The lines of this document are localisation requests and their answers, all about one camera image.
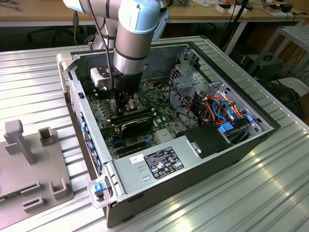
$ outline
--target black cable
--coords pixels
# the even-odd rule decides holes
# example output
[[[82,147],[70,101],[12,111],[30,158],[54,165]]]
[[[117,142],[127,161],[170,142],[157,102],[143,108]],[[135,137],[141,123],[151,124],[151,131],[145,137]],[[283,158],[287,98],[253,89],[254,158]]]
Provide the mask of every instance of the black cable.
[[[227,29],[228,29],[230,23],[232,22],[233,15],[234,15],[234,12],[235,12],[235,8],[236,8],[236,2],[235,2],[235,4],[234,4],[234,9],[233,9],[233,13],[232,13],[232,15],[231,15],[230,21],[229,21],[228,24],[227,24],[227,27],[226,27],[226,29],[225,29],[225,31],[224,31],[224,33],[223,33],[223,36],[221,37],[219,46],[221,46],[221,44],[224,42],[223,40],[224,40],[224,38],[225,38],[226,31],[227,31]]]
[[[223,46],[224,46],[225,39],[226,39],[227,35],[228,35],[229,33],[232,33],[232,36],[234,35],[234,33],[235,33],[235,31],[236,31],[236,28],[237,28],[238,20],[239,20],[239,18],[240,18],[240,16],[241,16],[243,10],[245,9],[245,6],[248,4],[248,1],[249,1],[249,0],[243,0],[243,2],[242,2],[242,4],[241,4],[241,8],[240,8],[240,10],[238,11],[238,13],[237,13],[237,15],[236,15],[236,17],[235,17],[235,19],[234,19],[232,25],[231,25],[231,26],[230,26],[230,25],[227,26],[227,29],[226,29],[226,31],[225,31],[225,33],[224,33],[224,35],[223,35],[223,38],[224,38],[224,39],[223,39],[222,43],[220,43],[220,46],[219,46],[220,49],[223,49]]]
[[[76,33],[77,33],[77,28],[79,26],[79,17],[78,17],[78,14],[77,14],[77,11],[74,11],[74,14],[73,14],[73,26],[74,26],[74,43],[75,45],[77,46],[78,43],[77,43],[77,39],[76,39]]]
[[[292,43],[290,42],[289,45],[286,46],[286,48],[281,52],[279,58],[282,57],[282,55],[283,55],[283,54],[286,52],[286,50],[291,46],[291,44],[292,44]]]
[[[182,113],[182,112],[176,110],[176,108],[174,108],[174,107],[172,106],[172,104],[170,103],[170,91],[171,91],[171,88],[172,88],[172,84],[170,84],[170,86],[169,86],[169,105],[171,106],[171,108],[172,108],[173,110],[177,111],[179,114],[181,114],[181,115],[183,115],[183,116],[186,116],[186,117],[189,119],[189,121],[190,121],[190,119],[192,119],[192,120],[195,122],[196,120],[195,120],[194,118],[192,118],[191,116],[186,115],[186,114],[184,114],[184,113]]]
[[[296,64],[297,64],[297,60],[298,60],[298,57],[299,57],[299,54],[300,54],[300,49],[301,49],[301,48],[299,47],[299,51],[298,51],[296,60],[295,60],[294,64],[292,65],[291,69],[289,70],[289,72],[290,72],[291,70],[293,70],[293,69],[295,68]]]
[[[105,25],[105,18],[103,19],[103,23],[102,23],[102,26],[100,27],[100,30],[103,29],[104,25]],[[93,41],[97,34],[98,34],[98,32],[96,31],[96,33],[94,33],[93,35],[89,35],[89,36],[84,40],[84,45],[86,45],[88,41]]]
[[[17,2],[14,0],[0,0],[0,3],[4,3],[4,2],[10,2],[12,4],[17,4]]]
[[[111,62],[110,62],[110,53],[109,53],[108,47],[106,46],[106,43],[105,43],[105,41],[103,39],[103,35],[102,35],[101,31],[100,31],[100,27],[98,26],[98,22],[97,22],[97,19],[96,19],[95,15],[94,15],[94,12],[93,12],[90,0],[86,0],[86,1],[87,1],[87,4],[88,4],[90,13],[91,13],[92,20],[95,23],[98,35],[101,38],[101,41],[102,41],[102,43],[104,45],[104,48],[105,48],[106,59],[107,59],[107,66],[108,66],[108,70],[110,72],[110,77],[111,77],[111,80],[112,80],[112,92],[113,92],[113,89],[114,89],[114,77],[113,77],[113,74],[112,74],[112,68],[111,68]]]

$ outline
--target desk leg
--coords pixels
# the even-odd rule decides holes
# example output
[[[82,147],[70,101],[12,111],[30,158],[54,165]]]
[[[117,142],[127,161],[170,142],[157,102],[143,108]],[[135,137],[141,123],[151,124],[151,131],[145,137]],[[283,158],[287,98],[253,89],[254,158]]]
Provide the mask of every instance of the desk leg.
[[[239,24],[239,26],[237,27],[231,41],[229,42],[226,50],[225,50],[225,54],[227,54],[228,56],[231,54],[235,44],[237,43],[240,35],[242,34],[243,30],[245,29],[247,25],[247,21],[243,21]]]
[[[295,26],[301,26],[304,23],[305,20],[301,20],[298,21]],[[277,48],[277,50],[275,51],[274,55],[275,56],[279,56],[279,54],[283,51],[283,49],[286,47],[286,45],[288,44],[290,40],[289,39],[284,39],[284,41],[280,44],[280,46]]]
[[[277,40],[279,34],[281,31],[281,27],[278,27],[275,31],[275,33],[272,35],[272,37],[270,38],[270,40],[267,42],[267,44],[265,45],[265,47],[263,48],[262,52],[258,55],[258,57],[256,58],[255,62],[251,65],[251,67],[248,70],[248,74],[251,75],[253,77],[253,73],[255,71],[255,69],[257,68],[257,66],[260,64],[260,62],[262,61],[263,57],[266,55],[266,53],[270,50],[270,48],[272,47],[272,45],[275,43],[275,41]]]

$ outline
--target blue clip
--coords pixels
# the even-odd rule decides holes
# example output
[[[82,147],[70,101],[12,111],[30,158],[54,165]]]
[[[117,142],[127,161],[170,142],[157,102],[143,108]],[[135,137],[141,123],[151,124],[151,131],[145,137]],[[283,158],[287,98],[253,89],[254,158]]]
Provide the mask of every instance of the blue clip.
[[[102,193],[104,190],[107,189],[106,184],[104,182],[97,183],[97,184],[94,185],[94,187],[95,187],[95,194],[96,195]]]
[[[85,123],[85,122],[83,122],[83,123],[82,123],[82,132],[84,132],[84,131],[85,131],[85,127],[86,127],[86,123]]]
[[[247,120],[248,120],[249,122],[252,122],[252,121],[253,121],[253,117],[252,117],[251,115],[248,115],[248,116],[247,116]]]
[[[234,129],[234,127],[232,126],[231,123],[226,122],[226,123],[220,124],[219,129],[222,131],[222,133],[225,133],[227,131]]]

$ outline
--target robotic arm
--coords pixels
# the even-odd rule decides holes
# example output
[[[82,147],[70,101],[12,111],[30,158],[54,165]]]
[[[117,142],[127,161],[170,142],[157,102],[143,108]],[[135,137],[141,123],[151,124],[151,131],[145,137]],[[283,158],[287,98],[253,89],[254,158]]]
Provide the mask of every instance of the robotic arm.
[[[87,0],[63,0],[67,7],[90,14]],[[113,59],[114,97],[119,111],[137,92],[154,31],[159,23],[159,0],[89,0],[95,17],[106,18],[117,37]]]

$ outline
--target ribbed metal surface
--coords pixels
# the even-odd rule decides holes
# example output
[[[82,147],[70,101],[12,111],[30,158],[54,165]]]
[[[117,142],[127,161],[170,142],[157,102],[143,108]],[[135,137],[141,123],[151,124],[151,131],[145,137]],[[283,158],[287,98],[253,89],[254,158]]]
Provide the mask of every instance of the ribbed metal surface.
[[[309,52],[309,27],[282,27],[280,33]]]
[[[112,229],[91,206],[85,191],[89,175],[65,107],[56,69],[59,48],[0,54],[0,130],[8,118],[22,119],[25,133],[56,128],[75,197],[4,231],[308,231],[308,127],[252,80],[241,68],[200,37],[193,41],[257,101],[282,128],[239,163]],[[217,76],[206,65],[202,71]]]

